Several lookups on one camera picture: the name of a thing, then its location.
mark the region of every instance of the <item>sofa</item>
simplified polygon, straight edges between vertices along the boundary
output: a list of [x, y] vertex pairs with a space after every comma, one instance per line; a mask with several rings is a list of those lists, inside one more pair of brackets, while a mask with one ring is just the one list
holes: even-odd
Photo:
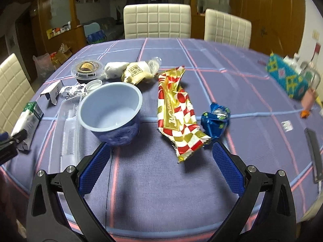
[[96, 22], [100, 25], [101, 30], [107, 37], [107, 41], [119, 40], [124, 37], [123, 24], [116, 24], [116, 20], [112, 17], [104, 17], [89, 22], [82, 23], [82, 25], [88, 25]]

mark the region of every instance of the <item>white chair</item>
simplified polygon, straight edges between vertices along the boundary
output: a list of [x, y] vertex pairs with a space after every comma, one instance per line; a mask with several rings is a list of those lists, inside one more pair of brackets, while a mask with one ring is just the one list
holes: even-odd
[[123, 10], [126, 39], [191, 37], [191, 8], [186, 4], [137, 4]]
[[88, 37], [90, 34], [98, 32], [101, 30], [100, 25], [96, 22], [90, 23], [88, 25], [83, 25], [85, 37]]
[[11, 134], [33, 95], [33, 89], [13, 53], [0, 65], [0, 132]]
[[204, 40], [249, 48], [251, 22], [240, 17], [206, 9]]

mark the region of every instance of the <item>clear plastic tray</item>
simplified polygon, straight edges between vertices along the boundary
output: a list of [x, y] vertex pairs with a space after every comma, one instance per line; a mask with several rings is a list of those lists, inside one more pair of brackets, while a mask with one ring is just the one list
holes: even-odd
[[77, 112], [81, 95], [64, 100], [59, 109], [57, 123], [50, 148], [48, 173], [60, 173], [67, 166], [77, 165], [78, 153], [78, 118]]

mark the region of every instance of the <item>crumpled blue foil wrapper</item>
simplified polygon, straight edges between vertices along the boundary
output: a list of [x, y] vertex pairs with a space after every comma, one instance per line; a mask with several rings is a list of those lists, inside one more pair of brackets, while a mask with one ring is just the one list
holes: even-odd
[[204, 112], [201, 116], [201, 125], [205, 133], [216, 140], [222, 136], [230, 123], [230, 109], [228, 107], [212, 103], [211, 112]]

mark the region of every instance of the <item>chair backrest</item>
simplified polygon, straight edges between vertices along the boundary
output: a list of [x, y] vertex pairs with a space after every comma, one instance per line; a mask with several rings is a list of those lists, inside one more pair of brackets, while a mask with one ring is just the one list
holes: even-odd
[[11, 134], [33, 95], [33, 89], [13, 53], [0, 65], [0, 132]]
[[206, 9], [204, 40], [249, 48], [251, 22], [240, 17]]
[[96, 22], [90, 23], [88, 25], [83, 25], [83, 27], [84, 27], [85, 37], [101, 30], [100, 25]]
[[126, 39], [191, 37], [191, 8], [186, 4], [137, 4], [123, 10]]

